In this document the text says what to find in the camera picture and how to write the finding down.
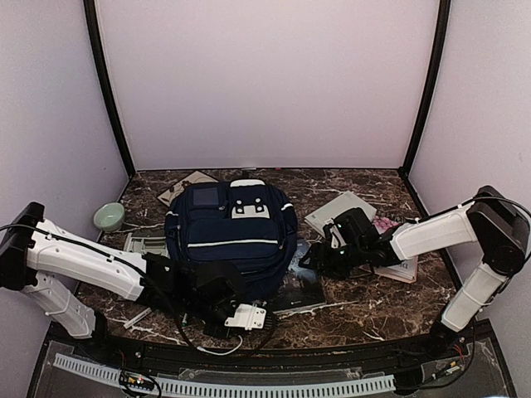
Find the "Wuthering Heights dark book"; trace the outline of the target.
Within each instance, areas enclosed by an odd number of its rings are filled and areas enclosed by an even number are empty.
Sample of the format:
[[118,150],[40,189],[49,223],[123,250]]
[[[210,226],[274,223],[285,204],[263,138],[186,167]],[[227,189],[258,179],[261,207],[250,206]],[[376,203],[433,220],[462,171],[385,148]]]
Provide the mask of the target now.
[[299,261],[309,248],[310,244],[305,239],[297,240],[297,249],[282,285],[268,302],[268,307],[275,314],[302,313],[326,304],[318,275],[312,269],[299,267]]

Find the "grey hardcover book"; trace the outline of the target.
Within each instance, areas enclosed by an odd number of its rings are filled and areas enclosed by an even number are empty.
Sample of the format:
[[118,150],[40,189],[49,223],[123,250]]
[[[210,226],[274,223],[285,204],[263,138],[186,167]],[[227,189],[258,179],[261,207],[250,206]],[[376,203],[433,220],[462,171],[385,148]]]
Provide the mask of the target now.
[[324,226],[329,224],[335,217],[352,208],[361,208],[367,218],[372,221],[376,216],[377,209],[358,197],[351,191],[343,192],[332,201],[311,212],[304,218],[304,222],[324,237]]

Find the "navy blue student backpack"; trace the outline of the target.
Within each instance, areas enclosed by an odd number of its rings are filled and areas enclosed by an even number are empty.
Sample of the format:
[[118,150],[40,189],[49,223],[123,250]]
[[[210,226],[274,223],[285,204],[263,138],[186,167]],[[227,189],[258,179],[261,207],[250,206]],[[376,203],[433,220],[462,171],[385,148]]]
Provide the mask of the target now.
[[268,300],[282,285],[297,249],[298,219],[288,196],[261,179],[199,182],[171,202],[165,216],[170,257],[228,261],[249,300]]

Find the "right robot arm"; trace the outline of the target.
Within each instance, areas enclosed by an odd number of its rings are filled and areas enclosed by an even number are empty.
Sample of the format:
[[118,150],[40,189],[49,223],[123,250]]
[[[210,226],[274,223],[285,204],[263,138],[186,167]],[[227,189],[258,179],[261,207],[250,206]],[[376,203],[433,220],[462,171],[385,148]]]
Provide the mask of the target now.
[[530,261],[530,211],[490,185],[470,199],[383,233],[360,207],[351,207],[324,224],[323,239],[310,246],[300,267],[344,280],[362,265],[371,271],[399,265],[431,252],[448,256],[454,247],[477,244],[481,257],[471,275],[439,312],[424,340],[424,353],[442,359]]

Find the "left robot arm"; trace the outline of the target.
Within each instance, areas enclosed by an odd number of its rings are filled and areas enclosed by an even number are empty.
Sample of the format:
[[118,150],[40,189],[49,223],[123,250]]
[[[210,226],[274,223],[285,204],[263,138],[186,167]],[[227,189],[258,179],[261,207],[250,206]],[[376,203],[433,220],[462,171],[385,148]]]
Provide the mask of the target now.
[[2,226],[1,285],[26,295],[100,362],[117,354],[105,317],[83,304],[58,279],[63,275],[100,287],[172,317],[187,313],[227,326],[244,303],[245,284],[231,263],[199,264],[163,255],[114,250],[83,239],[44,217],[29,203]]

